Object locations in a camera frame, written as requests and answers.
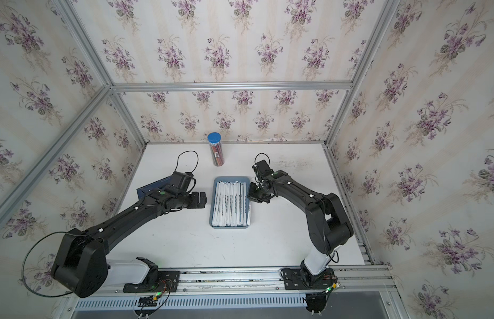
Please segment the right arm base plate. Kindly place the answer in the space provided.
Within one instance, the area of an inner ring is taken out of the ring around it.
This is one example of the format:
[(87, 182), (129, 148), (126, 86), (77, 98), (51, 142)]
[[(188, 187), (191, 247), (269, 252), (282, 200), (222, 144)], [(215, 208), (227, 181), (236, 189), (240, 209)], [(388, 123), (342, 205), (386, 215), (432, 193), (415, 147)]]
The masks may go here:
[(338, 288), (338, 278), (333, 269), (326, 268), (318, 275), (312, 275), (305, 268), (282, 268), (280, 276), (286, 291), (320, 290), (325, 292)]

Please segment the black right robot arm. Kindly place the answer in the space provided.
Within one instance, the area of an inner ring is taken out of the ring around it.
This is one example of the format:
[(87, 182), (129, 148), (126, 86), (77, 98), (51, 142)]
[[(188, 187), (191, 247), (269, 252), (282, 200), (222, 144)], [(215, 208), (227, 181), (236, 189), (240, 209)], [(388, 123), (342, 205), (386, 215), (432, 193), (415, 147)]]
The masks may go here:
[(301, 277), (307, 285), (323, 278), (333, 254), (354, 236), (340, 198), (303, 186), (285, 171), (274, 171), (265, 160), (256, 162), (252, 169), (256, 181), (250, 184), (249, 200), (270, 203), (273, 198), (284, 198), (305, 214), (313, 250), (301, 262)]

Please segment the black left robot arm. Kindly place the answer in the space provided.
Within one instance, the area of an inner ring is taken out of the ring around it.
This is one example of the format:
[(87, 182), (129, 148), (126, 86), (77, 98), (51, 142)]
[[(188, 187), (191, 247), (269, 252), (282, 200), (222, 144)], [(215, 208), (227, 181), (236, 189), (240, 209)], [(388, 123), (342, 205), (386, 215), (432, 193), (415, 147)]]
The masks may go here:
[(155, 288), (158, 267), (146, 258), (113, 261), (107, 255), (144, 224), (183, 209), (203, 209), (204, 191), (194, 191), (191, 172), (173, 172), (163, 187), (155, 188), (115, 217), (84, 231), (74, 228), (62, 239), (51, 277), (70, 292), (86, 298), (103, 286), (134, 284)]

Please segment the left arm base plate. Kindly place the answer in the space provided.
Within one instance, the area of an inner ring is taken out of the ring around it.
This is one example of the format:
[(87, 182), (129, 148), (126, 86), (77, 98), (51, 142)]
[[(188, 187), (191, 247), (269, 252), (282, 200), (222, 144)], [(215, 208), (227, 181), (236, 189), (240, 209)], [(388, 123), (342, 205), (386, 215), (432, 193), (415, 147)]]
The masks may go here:
[(176, 292), (180, 271), (157, 271), (149, 273), (140, 284), (125, 284), (123, 293)]

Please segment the blue storage tray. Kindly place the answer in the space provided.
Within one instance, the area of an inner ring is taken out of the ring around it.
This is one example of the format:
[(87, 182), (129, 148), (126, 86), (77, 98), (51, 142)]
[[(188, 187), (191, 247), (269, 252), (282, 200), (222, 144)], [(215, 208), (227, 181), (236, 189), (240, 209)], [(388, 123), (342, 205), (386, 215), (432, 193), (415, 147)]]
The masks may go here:
[(250, 180), (246, 176), (223, 176), (214, 181), (210, 226), (214, 229), (245, 229), (251, 222), (247, 198)]

